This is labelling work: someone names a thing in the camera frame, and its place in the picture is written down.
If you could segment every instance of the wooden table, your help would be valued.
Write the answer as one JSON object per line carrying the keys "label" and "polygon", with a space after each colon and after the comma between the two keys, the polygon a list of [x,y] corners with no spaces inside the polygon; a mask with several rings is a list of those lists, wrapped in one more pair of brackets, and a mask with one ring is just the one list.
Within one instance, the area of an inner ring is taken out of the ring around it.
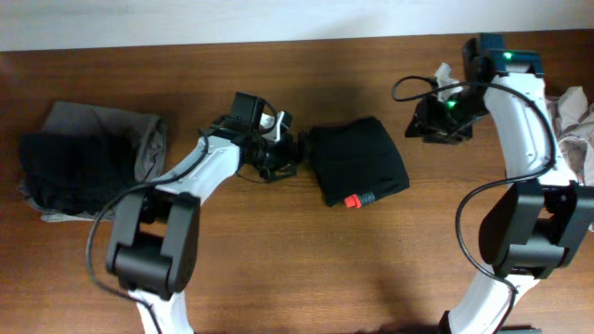
{"label": "wooden table", "polygon": [[[199,259],[187,287],[190,323],[209,333],[346,333],[382,324],[436,324],[475,274],[454,235],[462,197],[504,176],[495,127],[460,146],[405,139],[415,102],[390,97],[395,80],[432,75],[442,61],[462,76],[470,35],[339,41],[180,45],[0,54],[0,328],[7,332],[137,333],[136,307],[96,289],[84,270],[89,223],[49,224],[17,192],[19,135],[36,132],[55,100],[152,112],[170,124],[167,166],[196,145],[197,129],[230,110],[235,91],[264,96],[294,116],[293,131],[374,115],[405,161],[411,187],[361,210],[328,208],[314,174],[255,185],[225,181],[201,212]],[[541,53],[548,93],[582,85],[594,97],[594,32],[506,35]],[[426,89],[403,86],[408,95]],[[504,189],[465,211],[476,235]],[[103,272],[110,224],[97,235]],[[594,241],[569,268],[517,305],[509,325],[546,333],[594,328]],[[104,279],[113,278],[105,275]]]}

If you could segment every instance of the folded black cloth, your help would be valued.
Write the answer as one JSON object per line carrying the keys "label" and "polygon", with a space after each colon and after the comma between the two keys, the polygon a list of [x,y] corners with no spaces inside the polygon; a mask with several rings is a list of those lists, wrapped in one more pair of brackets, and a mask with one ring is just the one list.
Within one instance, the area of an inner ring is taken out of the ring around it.
{"label": "folded black cloth", "polygon": [[35,203],[67,214],[98,212],[136,182],[136,154],[124,137],[23,135],[19,154]]}
{"label": "folded black cloth", "polygon": [[366,118],[341,127],[314,127],[310,161],[333,206],[361,207],[409,186],[402,158],[381,122]]}

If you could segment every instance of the white wall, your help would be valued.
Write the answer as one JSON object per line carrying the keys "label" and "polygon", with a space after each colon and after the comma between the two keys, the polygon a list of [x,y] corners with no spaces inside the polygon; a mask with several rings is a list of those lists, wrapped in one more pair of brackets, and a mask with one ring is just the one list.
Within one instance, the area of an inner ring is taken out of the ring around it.
{"label": "white wall", "polygon": [[0,0],[0,51],[594,28],[594,0]]}

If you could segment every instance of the gray cloth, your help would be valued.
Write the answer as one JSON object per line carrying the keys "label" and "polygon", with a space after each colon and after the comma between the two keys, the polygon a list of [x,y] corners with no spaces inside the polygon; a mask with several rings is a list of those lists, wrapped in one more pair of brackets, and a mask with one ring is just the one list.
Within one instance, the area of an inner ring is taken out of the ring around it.
{"label": "gray cloth", "polygon": [[[58,101],[45,120],[42,132],[55,135],[108,133],[127,138],[136,152],[134,172],[138,182],[146,182],[161,175],[164,167],[167,124],[157,115]],[[32,208],[43,213],[41,218],[44,221],[93,219],[93,215],[86,212],[71,216],[39,206],[29,195],[24,183],[20,184],[19,190]],[[106,219],[112,217],[113,212],[105,216]]]}

